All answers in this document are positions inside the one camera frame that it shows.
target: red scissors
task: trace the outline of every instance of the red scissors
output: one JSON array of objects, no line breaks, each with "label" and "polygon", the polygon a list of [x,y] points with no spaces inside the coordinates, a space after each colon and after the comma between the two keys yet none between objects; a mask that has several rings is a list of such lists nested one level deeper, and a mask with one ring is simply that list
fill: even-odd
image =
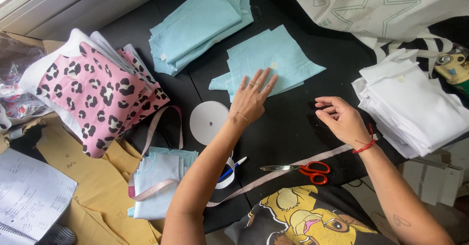
[{"label": "red scissors", "polygon": [[[325,170],[316,170],[312,169],[311,165],[319,164],[325,167]],[[309,179],[313,184],[325,184],[327,183],[326,174],[331,172],[331,167],[321,161],[312,161],[307,165],[269,165],[262,166],[261,170],[263,171],[300,171],[300,173],[309,176]],[[314,177],[321,176],[323,180],[321,182],[314,181]]]}]

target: white tote bag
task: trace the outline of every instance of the white tote bag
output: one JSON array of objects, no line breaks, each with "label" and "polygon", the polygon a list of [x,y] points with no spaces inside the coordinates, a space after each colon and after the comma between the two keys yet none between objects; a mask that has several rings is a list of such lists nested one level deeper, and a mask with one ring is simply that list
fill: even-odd
[{"label": "white tote bag", "polygon": [[[424,38],[432,53],[438,49],[426,29],[448,18],[469,15],[469,0],[297,0],[308,16],[319,26],[353,33],[372,48],[378,62],[385,57],[381,46],[393,40],[410,42]],[[450,41],[443,41],[442,53],[451,49]]]}]

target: notebook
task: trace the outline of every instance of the notebook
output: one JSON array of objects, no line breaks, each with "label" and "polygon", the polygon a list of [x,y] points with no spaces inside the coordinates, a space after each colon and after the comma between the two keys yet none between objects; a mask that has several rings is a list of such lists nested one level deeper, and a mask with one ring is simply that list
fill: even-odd
[{"label": "notebook", "polygon": [[36,243],[67,209],[76,187],[49,164],[7,149],[0,155],[0,244]]}]

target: blue pen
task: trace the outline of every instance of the blue pen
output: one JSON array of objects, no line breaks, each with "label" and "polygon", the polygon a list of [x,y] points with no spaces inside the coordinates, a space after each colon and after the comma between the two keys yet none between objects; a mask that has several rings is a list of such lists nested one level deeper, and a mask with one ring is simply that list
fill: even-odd
[{"label": "blue pen", "polygon": [[[240,159],[239,161],[237,161],[235,164],[234,164],[234,167],[237,168],[240,164],[242,164],[248,157],[244,157],[242,159]],[[225,178],[227,175],[229,175],[231,172],[233,171],[233,169],[229,169],[227,170],[221,177],[220,179],[218,179],[218,182],[221,182],[221,180],[223,180],[223,178]]]}]

